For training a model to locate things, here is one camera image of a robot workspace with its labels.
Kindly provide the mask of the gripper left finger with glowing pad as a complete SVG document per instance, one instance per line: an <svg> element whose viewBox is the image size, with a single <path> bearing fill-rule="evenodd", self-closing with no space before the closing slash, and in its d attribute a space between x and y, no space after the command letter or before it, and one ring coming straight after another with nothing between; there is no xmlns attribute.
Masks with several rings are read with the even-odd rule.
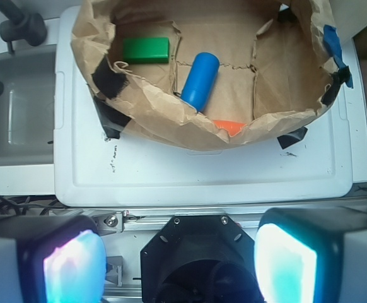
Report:
<svg viewBox="0 0 367 303"><path fill-rule="evenodd" d="M100 302L106 272L90 217L0 215L0 302Z"/></svg>

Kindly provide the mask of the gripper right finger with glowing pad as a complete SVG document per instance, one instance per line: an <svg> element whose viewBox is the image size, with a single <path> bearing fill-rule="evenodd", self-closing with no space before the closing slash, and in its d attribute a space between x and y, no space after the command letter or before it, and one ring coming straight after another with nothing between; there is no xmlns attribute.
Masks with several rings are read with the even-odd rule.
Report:
<svg viewBox="0 0 367 303"><path fill-rule="evenodd" d="M367 210L271 208L254 265L266 302L367 302Z"/></svg>

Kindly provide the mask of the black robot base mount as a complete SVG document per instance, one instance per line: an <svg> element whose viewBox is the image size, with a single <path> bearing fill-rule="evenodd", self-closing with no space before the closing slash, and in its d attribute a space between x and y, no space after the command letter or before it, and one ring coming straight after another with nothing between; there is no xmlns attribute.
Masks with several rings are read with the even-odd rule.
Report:
<svg viewBox="0 0 367 303"><path fill-rule="evenodd" d="M171 218L141 249L143 302L264 302L254 244L228 215Z"/></svg>

